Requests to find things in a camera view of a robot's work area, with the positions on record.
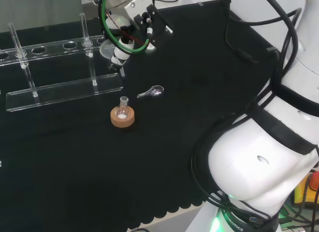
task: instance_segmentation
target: green cable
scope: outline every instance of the green cable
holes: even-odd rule
[[[106,19],[105,19],[105,11],[106,11],[106,0],[103,0],[102,2],[102,12],[101,12],[101,17],[102,17],[102,21],[103,21],[103,25],[104,25],[104,29],[105,29],[105,32],[108,34],[109,37],[111,37],[114,42],[116,43],[117,46],[119,46],[120,48],[128,51],[128,52],[131,52],[131,53],[138,53],[138,52],[141,52],[143,51],[147,46],[148,46],[148,43],[149,43],[149,40],[147,39],[145,44],[138,48],[138,49],[130,49],[122,44],[120,44],[119,41],[117,41],[117,39],[113,36],[113,34],[111,33],[110,29],[108,28],[107,24],[106,24]]]

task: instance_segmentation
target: black strap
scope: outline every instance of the black strap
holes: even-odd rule
[[[288,104],[292,105],[298,110],[301,110],[302,112],[305,112],[309,115],[319,117],[318,103],[301,96],[300,94],[284,85],[278,85],[274,87],[273,92],[276,96],[286,101]]]
[[[251,117],[272,138],[302,155],[307,155],[316,146],[296,134],[276,117],[262,109],[256,102],[247,109],[246,114]]]

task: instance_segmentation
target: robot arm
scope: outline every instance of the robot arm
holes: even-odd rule
[[[106,38],[116,46],[111,58],[112,67],[121,68],[130,55],[154,51],[156,47],[165,44],[173,33],[172,27],[168,26],[169,23],[153,5],[153,0],[101,0],[100,4],[102,8],[99,17]],[[105,19],[104,14],[105,7],[109,11],[107,19]],[[113,17],[129,21],[129,24],[119,27],[118,31],[121,35],[119,41],[113,37],[109,30],[111,26],[118,27]],[[133,49],[135,42],[131,34],[134,30],[139,31],[142,36],[147,38],[145,42],[141,43],[142,46],[139,49]]]

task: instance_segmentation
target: small glass flask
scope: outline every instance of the small glass flask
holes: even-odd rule
[[[128,108],[129,99],[126,96],[121,96],[120,105],[115,110],[115,115],[119,119],[126,119],[130,115],[130,109]]]

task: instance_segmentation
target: red emergency stop button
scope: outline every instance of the red emergency stop button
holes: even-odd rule
[[[319,171],[313,173],[313,176],[310,179],[309,187],[316,191],[319,187]]]

